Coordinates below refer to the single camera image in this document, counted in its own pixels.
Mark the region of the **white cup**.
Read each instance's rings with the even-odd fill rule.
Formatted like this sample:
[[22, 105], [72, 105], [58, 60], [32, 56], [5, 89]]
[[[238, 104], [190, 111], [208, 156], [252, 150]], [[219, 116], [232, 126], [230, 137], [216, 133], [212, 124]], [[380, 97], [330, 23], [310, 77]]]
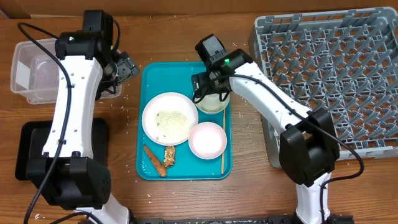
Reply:
[[206, 95], [200, 103], [206, 110], [222, 110], [225, 105], [224, 101], [220, 101], [218, 93]]

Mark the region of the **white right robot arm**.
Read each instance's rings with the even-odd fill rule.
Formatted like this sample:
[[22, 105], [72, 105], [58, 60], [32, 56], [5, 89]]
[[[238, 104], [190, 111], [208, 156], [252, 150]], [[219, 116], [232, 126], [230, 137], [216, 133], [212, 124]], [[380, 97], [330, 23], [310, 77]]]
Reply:
[[193, 81], [194, 104], [205, 113], [217, 113], [231, 92], [250, 102], [279, 135], [279, 162], [297, 189], [296, 221], [333, 222], [327, 190], [340, 154], [331, 114], [289, 97], [241, 49], [196, 51], [206, 72]]

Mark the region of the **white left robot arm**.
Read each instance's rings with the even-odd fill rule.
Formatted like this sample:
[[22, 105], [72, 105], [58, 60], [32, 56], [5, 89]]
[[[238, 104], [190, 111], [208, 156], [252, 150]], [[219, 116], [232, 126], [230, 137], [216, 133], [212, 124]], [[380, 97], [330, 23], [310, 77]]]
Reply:
[[108, 168], [95, 161], [91, 132], [95, 101], [111, 86], [137, 75], [127, 53], [118, 53], [113, 28], [89, 26], [64, 32], [49, 57], [59, 67], [52, 126], [42, 154], [27, 165], [37, 187], [24, 223], [39, 197], [84, 215], [93, 223], [132, 223], [132, 212], [111, 194]]

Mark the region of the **light green bowl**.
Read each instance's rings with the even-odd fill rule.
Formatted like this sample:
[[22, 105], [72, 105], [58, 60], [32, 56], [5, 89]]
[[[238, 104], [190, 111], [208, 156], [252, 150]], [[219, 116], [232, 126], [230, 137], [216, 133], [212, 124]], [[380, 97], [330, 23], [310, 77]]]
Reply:
[[197, 108], [206, 114], [217, 114], [223, 111], [229, 104], [229, 94], [218, 93], [206, 95], [199, 103]]

